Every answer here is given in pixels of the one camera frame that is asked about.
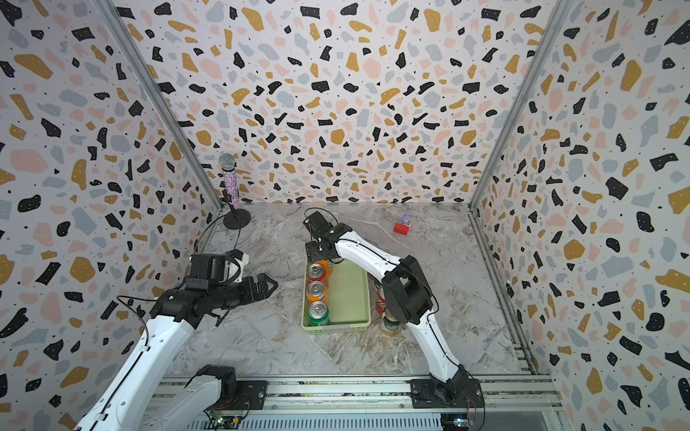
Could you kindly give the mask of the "red cola can column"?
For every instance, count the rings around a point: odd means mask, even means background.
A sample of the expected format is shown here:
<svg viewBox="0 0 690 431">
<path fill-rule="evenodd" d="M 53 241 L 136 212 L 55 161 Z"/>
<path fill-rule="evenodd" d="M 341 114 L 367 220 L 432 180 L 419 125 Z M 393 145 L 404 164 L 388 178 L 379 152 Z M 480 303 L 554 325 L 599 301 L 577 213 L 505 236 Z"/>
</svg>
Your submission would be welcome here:
<svg viewBox="0 0 690 431">
<path fill-rule="evenodd" d="M 376 310 L 381 315 L 386 312 L 386 298 L 382 287 L 378 288 L 376 292 Z"/>
<path fill-rule="evenodd" d="M 309 283 L 314 281 L 322 281 L 327 278 L 327 267 L 321 262 L 313 262 L 307 267 L 307 279 Z"/>
</svg>

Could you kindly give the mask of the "pale green plastic basket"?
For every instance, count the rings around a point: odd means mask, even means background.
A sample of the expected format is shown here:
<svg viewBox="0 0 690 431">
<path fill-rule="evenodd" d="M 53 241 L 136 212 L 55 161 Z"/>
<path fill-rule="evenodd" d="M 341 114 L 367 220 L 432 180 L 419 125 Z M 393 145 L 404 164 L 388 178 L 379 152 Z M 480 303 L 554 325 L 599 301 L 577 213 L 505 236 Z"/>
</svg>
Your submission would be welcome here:
<svg viewBox="0 0 690 431">
<path fill-rule="evenodd" d="M 371 323 L 368 274 L 349 260 L 333 264 L 334 268 L 330 278 L 322 280 L 327 285 L 327 301 L 325 303 L 327 303 L 330 311 L 329 323 L 325 326 L 311 327 L 308 325 L 307 308 L 310 302 L 307 300 L 305 289 L 309 284 L 307 279 L 309 264 L 311 263 L 305 264 L 302 287 L 302 329 L 311 333 L 366 330 Z"/>
</svg>

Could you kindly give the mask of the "green gold-top soda can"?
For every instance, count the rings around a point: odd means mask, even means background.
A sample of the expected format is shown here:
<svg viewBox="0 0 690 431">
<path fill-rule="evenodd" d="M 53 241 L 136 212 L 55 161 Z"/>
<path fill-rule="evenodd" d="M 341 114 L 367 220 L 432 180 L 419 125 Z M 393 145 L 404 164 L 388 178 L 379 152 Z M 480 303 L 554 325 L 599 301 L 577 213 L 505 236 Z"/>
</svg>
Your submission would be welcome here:
<svg viewBox="0 0 690 431">
<path fill-rule="evenodd" d="M 389 336 L 396 336 L 402 330 L 402 323 L 395 318 L 389 318 L 387 315 L 382 316 L 381 330 L 384 334 Z"/>
</svg>

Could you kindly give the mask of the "orange soda can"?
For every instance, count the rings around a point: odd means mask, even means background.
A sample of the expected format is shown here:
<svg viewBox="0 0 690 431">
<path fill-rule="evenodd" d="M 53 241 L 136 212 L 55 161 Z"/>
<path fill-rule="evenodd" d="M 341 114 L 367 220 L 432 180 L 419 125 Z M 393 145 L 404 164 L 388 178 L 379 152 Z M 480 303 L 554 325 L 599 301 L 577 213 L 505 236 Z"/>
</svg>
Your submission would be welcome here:
<svg viewBox="0 0 690 431">
<path fill-rule="evenodd" d="M 310 303 L 327 301 L 327 285 L 322 281 L 312 281 L 305 289 L 307 300 Z"/>
<path fill-rule="evenodd" d="M 325 270 L 325 274 L 326 274 L 327 278 L 330 278 L 330 276 L 332 275 L 332 271 L 334 270 L 334 268 L 333 268 L 334 264 L 332 264 L 332 262 L 330 262 L 330 260 L 318 260 L 318 263 Z"/>
</svg>

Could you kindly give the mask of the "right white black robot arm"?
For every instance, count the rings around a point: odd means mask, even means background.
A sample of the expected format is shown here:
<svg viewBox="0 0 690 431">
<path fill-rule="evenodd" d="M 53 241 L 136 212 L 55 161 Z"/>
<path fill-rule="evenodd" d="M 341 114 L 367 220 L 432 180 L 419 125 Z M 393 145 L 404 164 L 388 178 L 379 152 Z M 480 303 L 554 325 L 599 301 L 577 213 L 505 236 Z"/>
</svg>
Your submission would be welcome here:
<svg viewBox="0 0 690 431">
<path fill-rule="evenodd" d="M 348 260 L 381 283 L 386 309 L 413 334 L 428 364 L 431 393 L 419 390 L 418 400 L 484 407 L 481 384 L 455 357 L 438 326 L 440 306 L 418 260 L 382 251 L 350 226 L 329 223 L 319 211 L 307 215 L 304 226 L 310 235 L 305 244 L 309 260 Z"/>
</svg>

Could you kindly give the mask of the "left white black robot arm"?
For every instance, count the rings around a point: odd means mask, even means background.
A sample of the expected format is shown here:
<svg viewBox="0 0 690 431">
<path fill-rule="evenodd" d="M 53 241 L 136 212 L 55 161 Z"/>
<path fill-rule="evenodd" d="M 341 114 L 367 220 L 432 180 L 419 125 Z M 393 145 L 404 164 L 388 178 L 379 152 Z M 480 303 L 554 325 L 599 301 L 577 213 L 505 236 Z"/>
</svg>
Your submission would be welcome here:
<svg viewBox="0 0 690 431">
<path fill-rule="evenodd" d="M 246 276 L 247 254 L 194 254 L 190 273 L 159 296 L 144 333 L 121 370 L 79 420 L 78 430 L 182 430 L 201 412 L 234 407 L 242 395 L 235 369 L 204 366 L 183 391 L 152 416 L 146 411 L 177 352 L 205 317 L 219 323 L 228 312 L 269 298 L 279 284 L 268 275 Z"/>
</svg>

